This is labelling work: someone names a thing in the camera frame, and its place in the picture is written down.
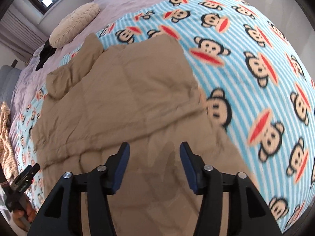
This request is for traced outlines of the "tan puffer jacket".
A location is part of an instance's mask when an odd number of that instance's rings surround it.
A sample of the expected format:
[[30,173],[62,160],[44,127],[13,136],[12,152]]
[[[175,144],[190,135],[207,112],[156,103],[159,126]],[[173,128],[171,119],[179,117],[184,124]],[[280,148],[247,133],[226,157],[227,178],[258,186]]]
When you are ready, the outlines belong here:
[[193,234],[201,198],[181,163],[184,141],[223,173],[250,173],[208,117],[181,46],[166,34],[107,49],[90,34],[48,74],[46,88],[31,131],[45,194],[64,172],[88,173],[130,144],[121,188],[109,199],[118,235]]

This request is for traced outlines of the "cream striped cloth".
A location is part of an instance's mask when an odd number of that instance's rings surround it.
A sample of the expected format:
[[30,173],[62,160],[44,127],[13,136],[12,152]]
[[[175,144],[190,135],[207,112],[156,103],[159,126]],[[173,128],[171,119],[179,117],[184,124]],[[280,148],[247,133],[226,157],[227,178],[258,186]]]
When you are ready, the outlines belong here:
[[12,182],[18,176],[17,162],[9,137],[10,109],[5,101],[1,104],[1,166],[5,178]]

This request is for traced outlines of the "grey headboard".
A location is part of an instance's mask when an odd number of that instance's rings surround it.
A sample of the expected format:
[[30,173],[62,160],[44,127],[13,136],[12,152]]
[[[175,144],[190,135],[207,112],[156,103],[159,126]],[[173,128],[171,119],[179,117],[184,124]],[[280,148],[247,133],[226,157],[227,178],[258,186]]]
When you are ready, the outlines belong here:
[[0,98],[1,104],[6,102],[8,106],[11,104],[13,91],[21,74],[21,70],[4,65],[0,70]]

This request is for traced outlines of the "blue striped monkey blanket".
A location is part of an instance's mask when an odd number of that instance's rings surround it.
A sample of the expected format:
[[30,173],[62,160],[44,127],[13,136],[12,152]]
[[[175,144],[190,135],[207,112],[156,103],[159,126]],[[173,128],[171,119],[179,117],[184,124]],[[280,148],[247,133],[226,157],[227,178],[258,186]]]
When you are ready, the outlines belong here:
[[[314,81],[283,33],[241,0],[118,0],[44,67],[21,74],[14,97],[12,144],[19,169],[38,163],[32,141],[49,73],[77,55],[95,34],[103,48],[166,34],[181,46],[200,101],[239,150],[248,174],[282,232],[314,199]],[[26,192],[39,210],[42,169]]]

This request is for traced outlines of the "black garment on bed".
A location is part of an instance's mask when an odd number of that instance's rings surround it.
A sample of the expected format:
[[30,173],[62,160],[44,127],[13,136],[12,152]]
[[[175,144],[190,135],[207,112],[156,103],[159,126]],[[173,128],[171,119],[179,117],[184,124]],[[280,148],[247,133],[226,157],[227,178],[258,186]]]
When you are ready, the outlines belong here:
[[56,52],[56,48],[52,47],[50,45],[50,41],[47,40],[45,42],[45,44],[44,44],[44,47],[43,47],[42,51],[40,52],[40,61],[37,64],[37,67],[36,67],[35,71],[38,71],[38,70],[42,69],[43,66],[44,66],[44,63],[46,63],[46,61],[51,56],[53,56],[53,54],[55,54],[55,52]]

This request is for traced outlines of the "grey curtain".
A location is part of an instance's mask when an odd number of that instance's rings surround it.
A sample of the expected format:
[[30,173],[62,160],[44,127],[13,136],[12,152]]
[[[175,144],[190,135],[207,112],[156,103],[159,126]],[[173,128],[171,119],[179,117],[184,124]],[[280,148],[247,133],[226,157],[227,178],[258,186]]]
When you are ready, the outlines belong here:
[[47,39],[15,7],[9,8],[1,19],[1,43],[23,62],[27,62]]

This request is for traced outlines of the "round cream cushion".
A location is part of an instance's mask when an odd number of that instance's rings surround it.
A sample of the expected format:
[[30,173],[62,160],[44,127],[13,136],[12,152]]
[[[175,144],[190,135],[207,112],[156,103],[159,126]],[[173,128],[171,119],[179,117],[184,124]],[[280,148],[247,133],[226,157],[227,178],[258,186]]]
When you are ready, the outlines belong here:
[[94,2],[78,7],[64,17],[52,31],[49,37],[50,45],[59,49],[71,42],[95,19],[99,12],[100,7]]

